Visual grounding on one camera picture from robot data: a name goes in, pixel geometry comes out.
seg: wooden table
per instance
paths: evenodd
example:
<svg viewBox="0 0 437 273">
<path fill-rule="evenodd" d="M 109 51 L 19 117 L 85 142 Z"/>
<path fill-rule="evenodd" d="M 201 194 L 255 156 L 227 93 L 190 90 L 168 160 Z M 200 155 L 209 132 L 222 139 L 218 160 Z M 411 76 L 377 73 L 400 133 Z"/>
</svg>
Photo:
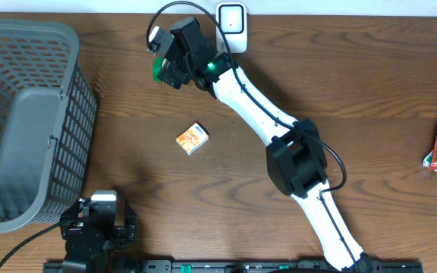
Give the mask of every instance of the wooden table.
<svg viewBox="0 0 437 273">
<path fill-rule="evenodd" d="M 157 20 L 169 27 L 184 16 Z M 259 137 L 193 84 L 152 80 L 148 14 L 0 14 L 60 21 L 80 37 L 80 63 L 101 99 L 84 196 L 116 189 L 139 215 L 129 251 L 176 259 L 298 259 L 322 247 L 301 209 L 266 173 Z M 215 41 L 203 16 L 202 29 Z M 437 272 L 437 174 L 422 166 L 437 129 L 437 18 L 249 16 L 252 82 L 297 118 L 312 118 L 343 158 L 336 203 L 355 239 L 382 259 Z M 200 121 L 210 140 L 187 156 L 174 139 Z M 340 178 L 329 157 L 332 184 Z M 0 258 L 43 224 L 0 234 Z M 40 272 L 64 257 L 53 231 L 4 272 Z"/>
</svg>

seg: brown tabletop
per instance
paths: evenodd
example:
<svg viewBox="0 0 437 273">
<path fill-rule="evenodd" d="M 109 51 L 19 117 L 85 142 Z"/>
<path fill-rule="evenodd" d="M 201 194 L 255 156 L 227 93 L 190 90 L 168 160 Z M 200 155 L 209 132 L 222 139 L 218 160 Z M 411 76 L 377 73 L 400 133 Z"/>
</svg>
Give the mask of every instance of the brown tabletop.
<svg viewBox="0 0 437 273">
<path fill-rule="evenodd" d="M 184 16 L 165 15 L 169 27 Z M 193 84 L 152 80 L 149 14 L 0 14 L 60 21 L 101 104 L 84 196 L 116 189 L 139 218 L 129 252 L 175 259 L 299 259 L 322 247 L 300 207 L 266 173 L 263 143 L 228 106 Z M 199 16 L 203 31 L 215 30 Z M 249 16 L 237 57 L 279 108 L 312 118 L 342 157 L 336 203 L 357 242 L 382 259 L 437 272 L 437 174 L 422 160 L 437 129 L 437 18 Z M 195 121 L 210 139 L 191 156 L 174 139 Z M 339 168 L 328 157 L 332 184 Z M 44 224 L 0 234 L 0 259 Z M 59 231 L 17 252 L 3 272 L 62 259 Z"/>
</svg>

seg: gray plastic basket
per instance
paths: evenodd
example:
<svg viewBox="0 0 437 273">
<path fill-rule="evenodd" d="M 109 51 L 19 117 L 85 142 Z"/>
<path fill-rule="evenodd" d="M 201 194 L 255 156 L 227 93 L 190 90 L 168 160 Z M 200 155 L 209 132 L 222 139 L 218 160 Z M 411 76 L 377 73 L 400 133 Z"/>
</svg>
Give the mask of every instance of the gray plastic basket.
<svg viewBox="0 0 437 273">
<path fill-rule="evenodd" d="M 0 20 L 0 232 L 80 196 L 97 104 L 78 52 L 63 24 Z"/>
</svg>

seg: white wall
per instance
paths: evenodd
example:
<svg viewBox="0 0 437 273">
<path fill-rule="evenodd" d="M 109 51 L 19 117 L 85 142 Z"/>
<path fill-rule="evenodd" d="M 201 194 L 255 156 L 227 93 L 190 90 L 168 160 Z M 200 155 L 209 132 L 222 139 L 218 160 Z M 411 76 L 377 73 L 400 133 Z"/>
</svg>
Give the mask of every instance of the white wall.
<svg viewBox="0 0 437 273">
<path fill-rule="evenodd" d="M 154 13 L 169 0 L 0 0 L 0 11 Z M 214 13 L 220 0 L 192 0 Z M 437 0 L 242 0 L 250 14 L 437 16 Z M 168 13 L 196 13 L 187 6 Z"/>
</svg>

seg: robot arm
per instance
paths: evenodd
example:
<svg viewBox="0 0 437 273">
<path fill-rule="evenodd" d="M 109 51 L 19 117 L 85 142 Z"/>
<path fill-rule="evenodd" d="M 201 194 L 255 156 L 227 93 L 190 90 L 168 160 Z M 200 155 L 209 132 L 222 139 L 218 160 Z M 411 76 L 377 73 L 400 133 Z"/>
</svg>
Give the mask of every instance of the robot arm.
<svg viewBox="0 0 437 273">
<path fill-rule="evenodd" d="M 326 260 L 337 270 L 346 268 L 370 272 L 368 256 L 353 239 L 333 202 L 326 177 L 323 148 L 305 138 L 301 132 L 319 139 L 310 120 L 297 121 L 274 106 L 237 67 L 237 75 L 249 95 L 239 86 L 232 62 L 224 52 L 218 53 L 200 31 L 195 18 L 178 21 L 170 32 L 159 27 L 149 35 L 153 54 L 159 54 L 156 77 L 179 89 L 194 80 L 200 89 L 208 90 L 221 102 L 233 108 L 259 135 L 266 146 L 268 173 L 272 182 L 286 196 L 291 196 L 305 211 L 317 233 Z M 283 123 L 270 118 L 251 98 Z"/>
</svg>

